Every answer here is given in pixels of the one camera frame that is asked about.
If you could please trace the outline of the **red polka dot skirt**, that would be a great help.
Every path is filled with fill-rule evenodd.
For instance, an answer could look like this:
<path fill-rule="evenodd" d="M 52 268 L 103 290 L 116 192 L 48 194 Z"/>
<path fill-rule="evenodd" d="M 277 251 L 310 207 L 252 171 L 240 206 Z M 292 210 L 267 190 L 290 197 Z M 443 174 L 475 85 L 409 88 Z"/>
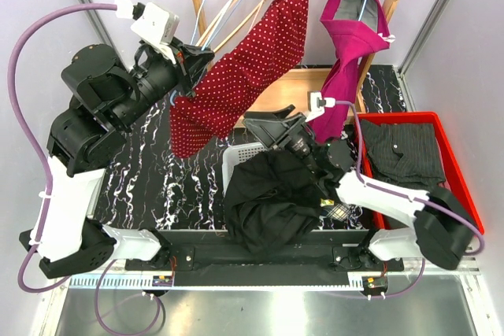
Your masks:
<path fill-rule="evenodd" d="M 175 156 L 191 157 L 212 138 L 226 138 L 263 91 L 301 61 L 308 10 L 309 0 L 273 0 L 235 49 L 205 74 L 195 96 L 174 101 L 170 133 Z"/>

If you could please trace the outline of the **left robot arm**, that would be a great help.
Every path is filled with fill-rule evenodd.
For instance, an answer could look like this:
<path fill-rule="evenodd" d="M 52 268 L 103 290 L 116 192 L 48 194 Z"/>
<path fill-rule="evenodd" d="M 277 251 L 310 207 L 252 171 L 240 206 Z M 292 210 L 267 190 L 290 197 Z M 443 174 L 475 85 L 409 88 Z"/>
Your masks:
<path fill-rule="evenodd" d="M 146 270 L 172 264 L 171 243 L 151 229 L 120 230 L 88 217 L 98 201 L 106 167 L 125 145 L 132 125 L 168 93 L 192 95 L 213 60 L 211 49 L 174 39 L 173 58 L 142 42 L 132 68 L 114 48 L 89 45 L 61 74 L 72 92 L 69 107 L 52 123 L 47 142 L 53 189 L 42 208 L 41 237 L 25 231 L 20 242 L 35 250 L 49 279 L 88 273 L 110 260 Z"/>

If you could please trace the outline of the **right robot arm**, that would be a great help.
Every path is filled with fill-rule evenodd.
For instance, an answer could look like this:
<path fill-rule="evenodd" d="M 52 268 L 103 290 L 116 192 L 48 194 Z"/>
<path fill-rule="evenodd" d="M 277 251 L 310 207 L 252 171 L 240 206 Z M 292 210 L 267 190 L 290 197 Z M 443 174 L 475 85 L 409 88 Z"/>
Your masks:
<path fill-rule="evenodd" d="M 247 112 L 243 124 L 268 150 L 294 154 L 311 172 L 313 182 L 327 198 L 356 205 L 402 223 L 402 228 L 372 231 L 358 250 L 358 263 L 375 270 L 396 258 L 423 258 L 439 268 L 453 271 L 476 239 L 484 246 L 475 220 L 446 188 L 414 190 L 361 174 L 361 160 L 354 160 L 340 139 L 315 140 L 308 123 L 339 105 L 334 98 L 317 96 L 307 114 L 289 105 L 274 112 Z"/>

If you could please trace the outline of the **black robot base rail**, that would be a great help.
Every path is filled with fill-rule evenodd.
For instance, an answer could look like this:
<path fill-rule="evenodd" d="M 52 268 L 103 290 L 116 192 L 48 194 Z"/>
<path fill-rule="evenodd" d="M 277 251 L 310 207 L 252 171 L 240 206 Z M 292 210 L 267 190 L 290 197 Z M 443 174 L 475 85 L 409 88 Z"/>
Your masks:
<path fill-rule="evenodd" d="M 127 290 L 304 290 L 361 291 L 369 276 L 401 272 L 402 260 L 378 261 L 361 248 L 366 231 L 312 231 L 278 250 L 256 257 L 227 233 L 165 231 L 173 263 L 151 268 L 127 261 L 105 276 L 72 279 L 78 288 Z"/>

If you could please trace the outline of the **black skirt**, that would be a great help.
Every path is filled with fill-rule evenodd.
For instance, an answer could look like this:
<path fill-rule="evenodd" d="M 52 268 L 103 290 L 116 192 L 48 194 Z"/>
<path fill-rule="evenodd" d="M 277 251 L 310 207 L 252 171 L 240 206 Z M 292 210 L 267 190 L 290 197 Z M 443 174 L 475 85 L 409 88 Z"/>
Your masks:
<path fill-rule="evenodd" d="M 264 151 L 234 167 L 224 196 L 229 235 L 256 258 L 318 227 L 327 197 L 294 154 Z"/>

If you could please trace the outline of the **lemon print skirt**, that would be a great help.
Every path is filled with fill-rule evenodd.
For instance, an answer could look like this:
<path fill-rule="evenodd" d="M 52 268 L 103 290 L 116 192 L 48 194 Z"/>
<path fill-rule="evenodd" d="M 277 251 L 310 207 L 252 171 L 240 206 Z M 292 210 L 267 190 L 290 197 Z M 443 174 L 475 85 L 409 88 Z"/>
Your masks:
<path fill-rule="evenodd" d="M 321 207 L 334 207 L 335 202 L 330 199 L 321 199 Z"/>

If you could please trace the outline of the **navy plaid skirt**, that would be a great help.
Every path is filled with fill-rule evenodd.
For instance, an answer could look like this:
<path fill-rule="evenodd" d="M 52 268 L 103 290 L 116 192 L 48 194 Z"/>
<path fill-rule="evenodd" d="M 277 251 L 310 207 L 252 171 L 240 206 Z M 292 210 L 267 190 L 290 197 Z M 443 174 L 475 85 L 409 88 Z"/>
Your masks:
<path fill-rule="evenodd" d="M 347 204 L 336 203 L 334 207 L 321 207 L 321 215 L 324 218 L 329 218 L 331 220 L 345 222 L 352 214 L 352 210 Z"/>

